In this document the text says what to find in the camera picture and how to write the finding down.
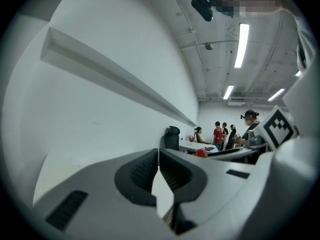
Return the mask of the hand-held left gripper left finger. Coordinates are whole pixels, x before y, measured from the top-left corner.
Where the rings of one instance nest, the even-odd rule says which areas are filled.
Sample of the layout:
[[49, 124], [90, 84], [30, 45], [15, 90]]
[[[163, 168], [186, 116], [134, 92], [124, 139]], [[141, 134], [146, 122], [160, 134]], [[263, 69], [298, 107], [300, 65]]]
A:
[[34, 205], [43, 231], [58, 240], [172, 240], [152, 195], [158, 150], [86, 166]]

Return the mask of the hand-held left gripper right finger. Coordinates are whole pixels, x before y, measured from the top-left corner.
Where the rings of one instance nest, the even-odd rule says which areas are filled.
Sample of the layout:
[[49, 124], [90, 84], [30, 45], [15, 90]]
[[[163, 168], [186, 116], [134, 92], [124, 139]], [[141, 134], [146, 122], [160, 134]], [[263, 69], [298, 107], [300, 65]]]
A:
[[200, 158], [161, 149], [159, 165], [171, 187], [171, 228], [161, 240], [237, 240], [256, 203], [258, 165]]

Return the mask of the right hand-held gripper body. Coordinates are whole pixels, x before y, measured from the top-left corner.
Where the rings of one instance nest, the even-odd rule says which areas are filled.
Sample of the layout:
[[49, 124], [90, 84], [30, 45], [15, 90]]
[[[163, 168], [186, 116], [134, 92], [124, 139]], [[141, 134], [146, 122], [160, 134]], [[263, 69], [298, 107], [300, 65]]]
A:
[[319, 214], [312, 195], [320, 178], [320, 139], [297, 135], [283, 111], [275, 107], [260, 123], [261, 134], [273, 148], [270, 162], [258, 160], [238, 193], [243, 225], [239, 240], [310, 240]]

